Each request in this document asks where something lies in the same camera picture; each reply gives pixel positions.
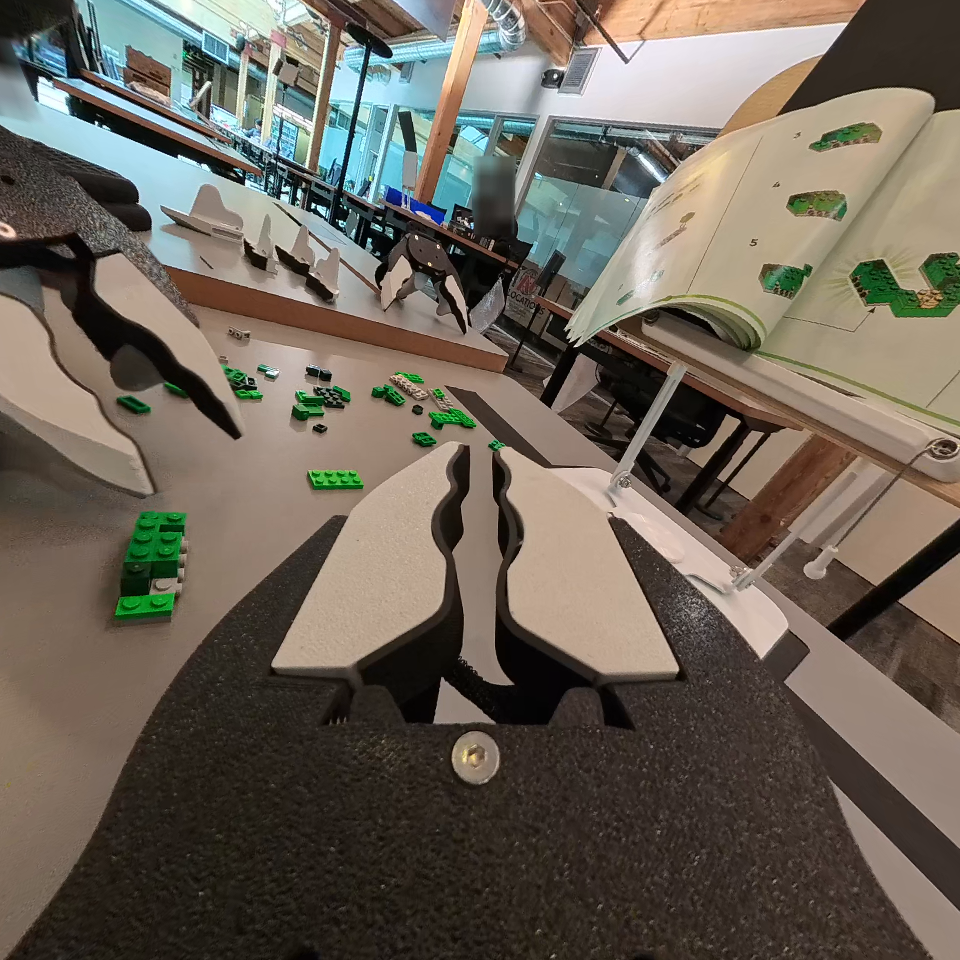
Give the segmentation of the black office chair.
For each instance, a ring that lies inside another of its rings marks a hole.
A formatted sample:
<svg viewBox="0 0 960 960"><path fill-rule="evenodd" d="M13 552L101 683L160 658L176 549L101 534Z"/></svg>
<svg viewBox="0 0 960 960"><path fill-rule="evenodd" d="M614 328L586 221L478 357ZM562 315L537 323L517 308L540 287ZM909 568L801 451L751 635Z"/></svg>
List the black office chair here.
<svg viewBox="0 0 960 960"><path fill-rule="evenodd" d="M597 366L598 384L610 393L613 402L604 419L599 423L588 421L585 430L602 446L624 452L661 390L666 375L643 362L631 365L619 360L606 364L597 361ZM605 426L617 406L633 423L624 440L613 438ZM652 437L664 443L676 441L691 449L702 449L714 440L730 414L724 404L681 383L654 426Z"/></svg>

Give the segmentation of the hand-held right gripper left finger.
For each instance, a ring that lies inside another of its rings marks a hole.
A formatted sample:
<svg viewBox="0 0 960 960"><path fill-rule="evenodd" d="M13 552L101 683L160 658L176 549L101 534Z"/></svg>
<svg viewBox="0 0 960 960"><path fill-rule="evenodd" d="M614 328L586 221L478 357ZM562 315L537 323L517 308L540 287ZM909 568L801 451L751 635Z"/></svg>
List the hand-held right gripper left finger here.
<svg viewBox="0 0 960 960"><path fill-rule="evenodd" d="M393 474L350 512L271 662L279 675L433 682L455 661L439 628L461 611L453 558L471 450L449 441Z"/></svg>

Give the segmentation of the person's left hand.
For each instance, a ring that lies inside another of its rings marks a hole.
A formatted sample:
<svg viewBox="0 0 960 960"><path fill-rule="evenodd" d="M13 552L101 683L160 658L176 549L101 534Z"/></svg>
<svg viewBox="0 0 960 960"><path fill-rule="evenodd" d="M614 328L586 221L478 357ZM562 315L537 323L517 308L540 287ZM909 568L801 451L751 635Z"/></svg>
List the person's left hand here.
<svg viewBox="0 0 960 960"><path fill-rule="evenodd" d="M130 231L142 234L152 229L152 216L140 203L138 187L126 177L90 163L62 165L59 171Z"/></svg>

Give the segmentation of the grey table with wooden edge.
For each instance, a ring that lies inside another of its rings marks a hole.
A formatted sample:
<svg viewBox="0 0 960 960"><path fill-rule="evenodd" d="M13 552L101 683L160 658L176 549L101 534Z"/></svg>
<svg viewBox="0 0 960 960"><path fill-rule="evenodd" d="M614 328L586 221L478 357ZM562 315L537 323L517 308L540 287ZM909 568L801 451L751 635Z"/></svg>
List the grey table with wooden edge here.
<svg viewBox="0 0 960 960"><path fill-rule="evenodd" d="M38 104L28 119L2 116L2 126L132 181L152 219L151 231L139 236L192 306L497 374L505 368L507 357L498 346L474 330L463 333L451 316L438 316L425 294L410 294L382 310L374 282L351 270L361 256L345 239L330 241L341 253L341 264L339 295L326 303L285 267L277 273L258 270L244 257L242 245L184 229L162 213L163 207L187 211L201 185L210 184L243 217L251 239L269 215L271 237L285 246L300 228L287 204Z"/></svg>

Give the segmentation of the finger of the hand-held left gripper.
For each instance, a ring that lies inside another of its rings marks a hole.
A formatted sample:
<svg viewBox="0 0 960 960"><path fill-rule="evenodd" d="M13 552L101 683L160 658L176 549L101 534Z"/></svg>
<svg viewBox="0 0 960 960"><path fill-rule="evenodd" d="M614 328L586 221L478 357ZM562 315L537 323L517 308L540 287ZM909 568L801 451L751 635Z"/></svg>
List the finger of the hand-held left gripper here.
<svg viewBox="0 0 960 960"><path fill-rule="evenodd" d="M234 440L243 422L234 392L198 326L121 251L95 255L73 247L76 296L71 313L104 359L129 347L162 381L186 392L215 426Z"/></svg>
<svg viewBox="0 0 960 960"><path fill-rule="evenodd" d="M110 422L98 396L62 366L35 309L4 293L1 321L2 418L102 484L139 498L153 495L138 446Z"/></svg>

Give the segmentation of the brown wooden table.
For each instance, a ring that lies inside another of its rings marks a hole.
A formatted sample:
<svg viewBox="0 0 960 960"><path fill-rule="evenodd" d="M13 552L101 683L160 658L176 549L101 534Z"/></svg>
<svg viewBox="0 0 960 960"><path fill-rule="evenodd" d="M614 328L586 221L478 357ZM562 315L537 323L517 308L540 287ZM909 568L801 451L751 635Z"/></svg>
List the brown wooden table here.
<svg viewBox="0 0 960 960"><path fill-rule="evenodd" d="M535 295L534 303L551 316L561 318L564 321L572 316L572 310L569 307L558 304L542 295ZM597 336L608 346L612 346L624 354L630 354L634 359L665 374L673 360L673 358L651 349L650 343L626 334L620 334L617 331L612 333L601 331ZM597 354L599 351L597 358L595 358L598 364L609 366L614 363L615 358L608 351L594 347L590 343L580 347L580 350L583 354L588 351ZM904 465L904 462L875 444L871 445L864 439L845 434L834 426L823 423L816 417L807 415L805 412L779 402L774 397L762 394L757 390L748 390L746 386L737 383L726 383L714 376L717 374L718 371L716 370L697 369L690 366L683 376L683 382L698 389L701 393L705 393L714 401L723 403L729 410L735 410L736 414L745 421L750 419L763 424L776 424L780 428L805 429L843 450L852 452L894 473ZM908 467L901 479L952 507L959 507L958 481L948 482L935 478L930 474L921 472L918 466Z"/></svg>

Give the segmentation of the green and grey brick assembly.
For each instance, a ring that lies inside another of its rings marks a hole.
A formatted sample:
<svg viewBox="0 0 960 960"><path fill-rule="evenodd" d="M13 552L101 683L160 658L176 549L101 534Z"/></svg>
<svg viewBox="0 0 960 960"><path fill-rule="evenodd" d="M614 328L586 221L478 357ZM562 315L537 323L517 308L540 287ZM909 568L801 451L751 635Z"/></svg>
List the green and grey brick assembly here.
<svg viewBox="0 0 960 960"><path fill-rule="evenodd" d="M184 511L147 510L138 515L121 565L115 622L173 617L186 576L186 525Z"/></svg>

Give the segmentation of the thin wooden support post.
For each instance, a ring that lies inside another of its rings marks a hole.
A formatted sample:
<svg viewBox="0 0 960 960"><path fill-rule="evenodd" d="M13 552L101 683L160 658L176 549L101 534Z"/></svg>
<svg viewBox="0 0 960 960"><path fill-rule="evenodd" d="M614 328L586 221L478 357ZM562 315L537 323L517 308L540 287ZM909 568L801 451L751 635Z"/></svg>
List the thin wooden support post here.
<svg viewBox="0 0 960 960"><path fill-rule="evenodd" d="M330 93L339 61L341 40L342 23L336 20L328 21L305 162L306 168L313 174L318 173L319 170L320 153L330 113Z"/></svg>

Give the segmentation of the silver plastic bag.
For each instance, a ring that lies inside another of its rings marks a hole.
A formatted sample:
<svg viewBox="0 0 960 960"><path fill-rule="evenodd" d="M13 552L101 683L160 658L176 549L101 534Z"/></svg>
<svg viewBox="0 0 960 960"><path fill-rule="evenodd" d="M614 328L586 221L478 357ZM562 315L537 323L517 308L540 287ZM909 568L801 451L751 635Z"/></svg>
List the silver plastic bag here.
<svg viewBox="0 0 960 960"><path fill-rule="evenodd" d="M471 328L478 334L484 334L502 315L505 307L506 294L503 277L499 277L486 294L469 310L468 320Z"/></svg>

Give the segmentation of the grey desk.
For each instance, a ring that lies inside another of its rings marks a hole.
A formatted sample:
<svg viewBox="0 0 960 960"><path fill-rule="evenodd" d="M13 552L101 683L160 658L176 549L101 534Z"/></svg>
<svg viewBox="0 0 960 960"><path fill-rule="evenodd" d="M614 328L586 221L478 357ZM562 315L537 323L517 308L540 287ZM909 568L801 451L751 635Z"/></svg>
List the grey desk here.
<svg viewBox="0 0 960 960"><path fill-rule="evenodd" d="M501 375L198 308L254 340ZM495 453L480 424L453 558L462 656L495 640ZM25 460L2 470L2 954L20 958L958 958L958 909L882 851L841 792L856 752L625 521L610 524L676 681L560 695L558 721L477 724L449 685L406 724L382 688L272 660L354 507L410 466L149 463L145 500ZM546 466L568 479L609 469ZM356 471L364 488L313 490ZM187 514L168 620L118 623L142 512Z"/></svg>

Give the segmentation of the white book stand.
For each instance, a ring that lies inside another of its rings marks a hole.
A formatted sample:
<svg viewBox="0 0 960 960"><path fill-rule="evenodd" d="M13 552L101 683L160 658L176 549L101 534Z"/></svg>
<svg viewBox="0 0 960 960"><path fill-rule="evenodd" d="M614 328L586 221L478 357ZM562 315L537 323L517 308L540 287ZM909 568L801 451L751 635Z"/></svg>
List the white book stand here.
<svg viewBox="0 0 960 960"><path fill-rule="evenodd" d="M723 385L725 392L741 394L756 405L806 429L830 447L845 450L882 467L901 479L958 509L958 427L946 432L897 412L880 399L864 399L832 387L817 378L778 366L773 361L737 349L704 330L660 311L642 322L628 319L617 329L592 335L591 341L572 346L558 365L559 389L576 354L585 354L593 340L610 341L622 351L640 350L641 359L659 359L682 366L694 376ZM839 614L828 630L850 642L863 628L900 602L907 594L958 558L958 519L927 546Z"/></svg>

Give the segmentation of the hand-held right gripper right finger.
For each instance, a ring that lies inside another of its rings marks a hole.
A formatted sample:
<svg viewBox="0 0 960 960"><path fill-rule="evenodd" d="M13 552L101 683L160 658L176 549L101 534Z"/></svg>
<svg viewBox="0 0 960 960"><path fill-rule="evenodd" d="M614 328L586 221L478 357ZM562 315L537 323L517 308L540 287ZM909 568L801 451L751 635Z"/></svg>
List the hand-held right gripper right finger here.
<svg viewBox="0 0 960 960"><path fill-rule="evenodd" d="M510 634L594 687L680 672L609 513L510 447L493 455L508 540L497 612Z"/></svg>

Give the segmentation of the silver air duct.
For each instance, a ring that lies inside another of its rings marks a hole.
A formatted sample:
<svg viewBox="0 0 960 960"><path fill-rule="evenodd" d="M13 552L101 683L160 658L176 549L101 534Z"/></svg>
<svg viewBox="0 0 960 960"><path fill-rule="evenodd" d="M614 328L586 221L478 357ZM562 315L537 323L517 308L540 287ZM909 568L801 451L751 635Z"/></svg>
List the silver air duct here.
<svg viewBox="0 0 960 960"><path fill-rule="evenodd" d="M494 30L483 30L476 44L479 55L514 53L519 51L527 39L526 17L521 6L511 1L471 2L473 6L482 5L485 13L476 14L474 19L480 25L491 20ZM449 59L458 49L458 35L450 40L408 41L392 48L391 58L382 58L388 66L405 66L414 63L428 63Z"/></svg>

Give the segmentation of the thick wooden beam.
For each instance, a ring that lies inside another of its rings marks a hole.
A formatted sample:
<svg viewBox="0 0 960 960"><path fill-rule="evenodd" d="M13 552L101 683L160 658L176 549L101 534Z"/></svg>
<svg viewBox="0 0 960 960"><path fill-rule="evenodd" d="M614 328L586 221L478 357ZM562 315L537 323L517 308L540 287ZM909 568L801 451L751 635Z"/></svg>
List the thick wooden beam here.
<svg viewBox="0 0 960 960"><path fill-rule="evenodd" d="M810 436L726 524L718 543L750 565L856 461L828 438Z"/></svg>

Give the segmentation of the scattered pile of toy bricks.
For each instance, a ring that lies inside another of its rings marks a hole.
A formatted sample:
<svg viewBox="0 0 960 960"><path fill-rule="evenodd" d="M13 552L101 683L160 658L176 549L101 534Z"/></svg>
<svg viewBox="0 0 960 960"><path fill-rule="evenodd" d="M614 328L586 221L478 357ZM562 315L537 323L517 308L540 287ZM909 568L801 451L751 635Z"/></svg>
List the scattered pile of toy bricks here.
<svg viewBox="0 0 960 960"><path fill-rule="evenodd" d="M393 355L355 357L345 354L347 346L336 341L332 350L304 351L253 340L224 354L227 393L244 422L238 440L174 385L134 390L124 400L110 387L109 411L141 443L149 464L172 469L179 458L210 472L231 465L259 474L274 463L384 470L481 435L480 414L438 372L408 372L394 366Z"/></svg>

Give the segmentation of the round wooden board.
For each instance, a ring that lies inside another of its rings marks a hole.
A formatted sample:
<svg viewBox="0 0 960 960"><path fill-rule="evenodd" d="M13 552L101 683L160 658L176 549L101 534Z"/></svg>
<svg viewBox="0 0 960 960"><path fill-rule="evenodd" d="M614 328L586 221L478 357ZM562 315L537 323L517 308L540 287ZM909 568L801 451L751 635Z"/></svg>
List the round wooden board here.
<svg viewBox="0 0 960 960"><path fill-rule="evenodd" d="M718 138L764 123L780 114L810 72L822 59L812 56L770 78L738 107L721 129Z"/></svg>

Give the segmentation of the white printed sign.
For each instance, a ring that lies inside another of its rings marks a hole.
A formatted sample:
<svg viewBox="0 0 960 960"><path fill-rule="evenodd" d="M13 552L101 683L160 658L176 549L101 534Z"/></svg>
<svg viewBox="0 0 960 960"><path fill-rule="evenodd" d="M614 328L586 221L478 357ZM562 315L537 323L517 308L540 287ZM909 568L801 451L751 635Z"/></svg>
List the white printed sign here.
<svg viewBox="0 0 960 960"><path fill-rule="evenodd" d="M544 284L549 286L559 270L559 267L542 268L533 261L522 263L507 288L503 316L520 324L532 320L538 310L536 297L544 294Z"/></svg>

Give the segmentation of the open building instruction booklet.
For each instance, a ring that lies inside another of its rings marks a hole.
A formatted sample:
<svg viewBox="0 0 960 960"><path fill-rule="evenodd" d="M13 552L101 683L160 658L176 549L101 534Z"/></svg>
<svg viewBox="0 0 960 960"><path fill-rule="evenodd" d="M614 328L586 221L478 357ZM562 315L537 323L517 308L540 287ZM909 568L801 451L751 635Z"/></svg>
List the open building instruction booklet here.
<svg viewBox="0 0 960 960"><path fill-rule="evenodd" d="M848 94L721 136L646 200L567 323L651 310L907 416L958 427L959 111Z"/></svg>

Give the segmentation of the black and white spare gripper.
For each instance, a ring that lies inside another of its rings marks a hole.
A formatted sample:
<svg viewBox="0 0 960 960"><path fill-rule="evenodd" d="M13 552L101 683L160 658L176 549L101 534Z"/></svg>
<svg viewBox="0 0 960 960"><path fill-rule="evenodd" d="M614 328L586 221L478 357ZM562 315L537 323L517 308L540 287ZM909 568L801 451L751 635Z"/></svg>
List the black and white spare gripper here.
<svg viewBox="0 0 960 960"><path fill-rule="evenodd" d="M381 309L387 310L413 293L418 277L431 282L438 298L437 315L453 316L466 334L470 312L460 275L445 249L418 232L407 232L376 268Z"/></svg>

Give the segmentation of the black panel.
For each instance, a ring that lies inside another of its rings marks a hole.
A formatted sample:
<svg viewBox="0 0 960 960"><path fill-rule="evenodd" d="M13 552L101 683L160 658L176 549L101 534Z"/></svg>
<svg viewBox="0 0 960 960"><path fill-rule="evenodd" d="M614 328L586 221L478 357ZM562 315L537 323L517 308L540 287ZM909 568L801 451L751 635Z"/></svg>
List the black panel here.
<svg viewBox="0 0 960 960"><path fill-rule="evenodd" d="M866 1L780 109L789 114L865 90L930 94L959 108L959 3Z"/></svg>

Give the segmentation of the thick wooden support post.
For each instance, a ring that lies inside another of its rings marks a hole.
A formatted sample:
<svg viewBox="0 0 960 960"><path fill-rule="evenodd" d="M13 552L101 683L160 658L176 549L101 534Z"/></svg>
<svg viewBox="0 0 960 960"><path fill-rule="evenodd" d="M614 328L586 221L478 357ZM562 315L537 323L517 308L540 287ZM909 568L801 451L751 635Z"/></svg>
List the thick wooden support post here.
<svg viewBox="0 0 960 960"><path fill-rule="evenodd" d="M432 203L442 173L445 157L450 147L457 116L476 58L476 44L486 23L478 25L476 15L486 13L482 5L464 2L456 32L458 49L450 56L441 84L438 105L420 163L414 198L422 203Z"/></svg>

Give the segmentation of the white wall vent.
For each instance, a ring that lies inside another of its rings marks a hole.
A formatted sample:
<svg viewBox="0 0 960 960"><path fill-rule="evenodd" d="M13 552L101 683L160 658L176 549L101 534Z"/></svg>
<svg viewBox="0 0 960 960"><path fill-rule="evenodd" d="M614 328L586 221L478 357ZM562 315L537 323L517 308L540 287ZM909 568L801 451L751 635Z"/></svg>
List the white wall vent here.
<svg viewBox="0 0 960 960"><path fill-rule="evenodd" d="M601 49L597 46L576 47L570 54L558 86L558 93L567 96L582 96L594 72Z"/></svg>

